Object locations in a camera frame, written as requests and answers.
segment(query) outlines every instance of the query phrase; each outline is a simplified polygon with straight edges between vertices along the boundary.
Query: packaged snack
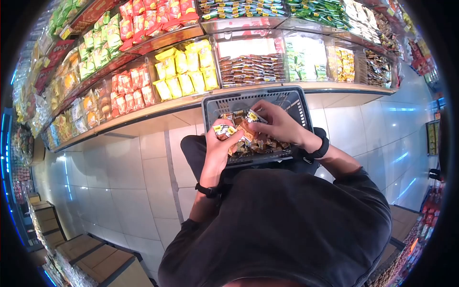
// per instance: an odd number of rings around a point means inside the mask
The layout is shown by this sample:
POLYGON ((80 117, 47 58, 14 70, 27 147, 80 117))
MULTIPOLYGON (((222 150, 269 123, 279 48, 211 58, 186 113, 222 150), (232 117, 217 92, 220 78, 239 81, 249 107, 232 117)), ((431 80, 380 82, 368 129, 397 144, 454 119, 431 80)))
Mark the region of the packaged snack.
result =
POLYGON ((174 58, 168 58, 164 60, 164 68, 166 70, 166 78, 170 78, 176 75, 174 58))
POLYGON ((188 75, 191 77, 193 82, 193 87, 197 93, 203 93, 206 91, 206 86, 204 84, 204 78, 202 77, 201 72, 188 72, 188 75))
POLYGON ((156 89, 158 90, 159 96, 161 97, 162 101, 167 101, 167 100, 172 99, 172 94, 165 80, 162 79, 162 80, 153 82, 153 85, 156 86, 156 89))
POLYGON ((206 83, 206 90, 218 89, 217 74, 214 68, 202 69, 202 75, 204 76, 204 82, 206 83))
POLYGON ((156 0, 143 0, 146 11, 156 10, 156 0))
POLYGON ((186 50, 185 54, 188 71, 197 72, 199 70, 198 53, 186 50))
POLYGON ((177 99, 183 96, 182 89, 180 88, 177 76, 173 76, 171 78, 166 79, 166 84, 168 85, 169 90, 171 91, 173 99, 177 99))
POLYGON ((119 7, 119 12, 121 13, 121 17, 123 17, 123 19, 125 19, 128 16, 134 17, 135 15, 132 7, 132 0, 129 0, 125 4, 121 5, 119 7))
POLYGON ((139 69, 131 69, 132 89, 137 90, 141 87, 139 69))
POLYGON ((92 50, 94 48, 94 38, 93 38, 93 31, 90 30, 83 36, 84 43, 86 44, 86 49, 92 50))
POLYGON ((163 62, 159 62, 158 64, 155 64, 156 71, 158 72, 158 78, 160 80, 166 78, 166 67, 164 66, 163 62))
POLYGON ((155 104, 155 99, 153 98, 153 92, 151 91, 150 86, 142 87, 142 95, 145 101, 145 105, 151 106, 155 104))
POLYGON ((142 13, 145 12, 145 6, 144 6, 142 0, 134 0, 134 1, 132 1, 132 8, 134 10, 134 15, 135 16, 142 15, 142 13))
POLYGON ((78 51, 80 53, 81 61, 85 61, 89 56, 89 52, 88 49, 86 49, 86 44, 84 42, 78 46, 78 51))
POLYGON ((119 24, 120 24, 121 40, 125 41, 134 36, 134 29, 132 27, 132 17, 131 16, 123 17, 123 19, 121 19, 119 24))
POLYGON ((140 91, 140 89, 134 91, 132 96, 134 97, 134 103, 135 103, 136 110, 145 108, 145 102, 143 101, 142 92, 140 91))
POLYGON ((188 96, 195 93, 195 89, 193 88, 193 84, 191 83, 190 76, 187 74, 179 74, 177 76, 179 78, 180 87, 182 88, 182 93, 184 96, 188 96))

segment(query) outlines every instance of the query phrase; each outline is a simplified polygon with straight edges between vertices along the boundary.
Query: red packaging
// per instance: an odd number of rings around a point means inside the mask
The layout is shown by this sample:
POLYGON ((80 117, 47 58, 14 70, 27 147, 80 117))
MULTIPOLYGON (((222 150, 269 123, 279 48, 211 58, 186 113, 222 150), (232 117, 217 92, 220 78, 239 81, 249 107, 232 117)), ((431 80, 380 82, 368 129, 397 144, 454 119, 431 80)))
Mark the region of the red packaging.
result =
POLYGON ((141 90, 142 90, 142 95, 143 95, 144 100, 145 100, 145 105, 147 107, 151 106, 151 105, 154 105, 155 104, 155 98, 153 98, 153 93, 151 91, 150 86, 143 87, 141 90))
POLYGON ((119 22, 121 40, 126 41, 134 36, 134 29, 132 27, 132 17, 126 16, 119 22))
POLYGON ((132 9, 132 0, 129 0, 128 2, 126 2, 126 4, 121 5, 119 7, 119 12, 121 14, 121 17, 123 17, 123 19, 125 19, 128 16, 134 17, 135 15, 134 15, 134 10, 132 9))
POLYGON ((116 104, 118 105, 118 112, 120 115, 124 115, 128 112, 128 106, 126 105, 126 100, 123 96, 116 99, 116 104))
POLYGON ((136 110, 145 108, 145 102, 143 101, 142 92, 140 90, 135 91, 133 97, 136 110))
POLYGON ((134 90, 142 87, 141 86, 141 81, 140 81, 139 69, 137 69, 137 68, 131 69, 131 79, 132 79, 132 88, 134 90))
POLYGON ((118 93, 118 76, 112 76, 112 92, 118 93))
POLYGON ((139 16, 145 12, 145 6, 143 5, 142 0, 134 0, 132 2, 132 8, 134 9, 134 15, 139 16))
POLYGON ((137 110, 137 108, 135 107, 134 97, 132 96, 132 93, 125 94, 124 98, 126 100, 127 113, 137 110))
POLYGON ((156 0, 143 0, 147 11, 156 10, 156 0))

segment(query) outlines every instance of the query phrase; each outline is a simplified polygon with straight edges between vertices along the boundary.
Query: yellow snack bag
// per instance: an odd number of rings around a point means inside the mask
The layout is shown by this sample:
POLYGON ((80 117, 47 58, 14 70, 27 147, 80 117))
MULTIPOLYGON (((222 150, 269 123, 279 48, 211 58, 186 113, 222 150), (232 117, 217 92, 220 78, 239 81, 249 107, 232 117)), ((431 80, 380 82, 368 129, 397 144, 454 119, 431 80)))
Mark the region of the yellow snack bag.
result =
POLYGON ((204 82, 206 83, 206 90, 218 89, 217 74, 214 68, 202 69, 202 75, 204 76, 204 82))
POLYGON ((193 88, 193 84, 191 83, 190 76, 187 74, 179 74, 177 76, 179 78, 180 86, 182 87, 182 93, 184 96, 188 96, 195 93, 195 89, 193 88))
POLYGON ((161 97, 161 101, 167 101, 167 100, 172 99, 172 95, 171 95, 171 92, 169 91, 166 81, 159 80, 159 81, 153 82, 153 85, 155 85, 156 89, 158 90, 159 96, 161 97))
POLYGON ((171 91, 173 99, 177 99, 183 96, 182 89, 180 88, 179 80, 177 79, 177 76, 166 79, 166 84, 168 84, 168 87, 169 87, 169 90, 171 91))
POLYGON ((201 72, 188 72, 188 75, 191 77, 193 86, 197 93, 203 93, 206 91, 206 86, 204 84, 204 78, 202 77, 201 72))
POLYGON ((164 67, 166 68, 166 78, 176 75, 174 58, 171 57, 164 60, 164 67))
POLYGON ((185 51, 186 62, 188 64, 188 71, 197 72, 199 71, 199 59, 198 53, 192 51, 185 51))
POLYGON ((166 78, 166 68, 164 66, 163 62, 159 62, 158 64, 155 64, 156 71, 158 72, 158 78, 160 80, 166 78))
POLYGON ((175 66, 177 73, 183 74, 188 71, 188 64, 186 62, 186 55, 184 52, 177 50, 175 52, 175 66))

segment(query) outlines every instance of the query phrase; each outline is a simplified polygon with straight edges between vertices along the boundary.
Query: person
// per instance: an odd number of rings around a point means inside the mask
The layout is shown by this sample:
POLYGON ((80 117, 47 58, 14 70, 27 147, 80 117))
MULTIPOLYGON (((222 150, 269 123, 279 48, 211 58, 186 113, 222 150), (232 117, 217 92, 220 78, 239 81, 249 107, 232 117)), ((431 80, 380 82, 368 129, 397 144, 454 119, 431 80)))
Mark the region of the person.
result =
MULTIPOLYGON (((302 172, 298 166, 311 162, 306 156, 285 160, 295 168, 225 169, 228 149, 235 150, 242 131, 220 141, 211 129, 204 144, 202 137, 185 137, 181 146, 199 192, 166 248, 160 286, 363 285, 391 237, 384 195, 358 161, 279 106, 261 100, 252 110, 268 124, 250 123, 251 129, 298 146, 336 180, 329 183, 307 167, 311 172, 302 172), (227 179, 232 182, 222 183, 227 179)), ((225 119, 214 125, 221 123, 232 125, 225 119)))

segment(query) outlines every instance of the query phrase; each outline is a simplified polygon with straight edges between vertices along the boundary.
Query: store aisle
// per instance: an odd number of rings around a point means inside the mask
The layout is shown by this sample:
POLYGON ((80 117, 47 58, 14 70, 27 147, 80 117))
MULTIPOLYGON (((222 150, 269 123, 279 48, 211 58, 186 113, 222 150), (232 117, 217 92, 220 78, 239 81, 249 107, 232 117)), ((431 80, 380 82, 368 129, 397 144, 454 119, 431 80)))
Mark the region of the store aisle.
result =
MULTIPOLYGON (((331 144, 354 156, 390 204, 418 210, 427 172, 425 122, 431 100, 422 77, 408 66, 392 96, 360 107, 311 110, 313 125, 331 144)), ((84 152, 47 153, 33 168, 36 189, 56 206, 66 236, 89 232, 139 252, 157 279, 165 248, 188 218, 196 180, 180 149, 202 124, 120 141, 84 152)), ((316 176, 330 182, 323 167, 316 176)))

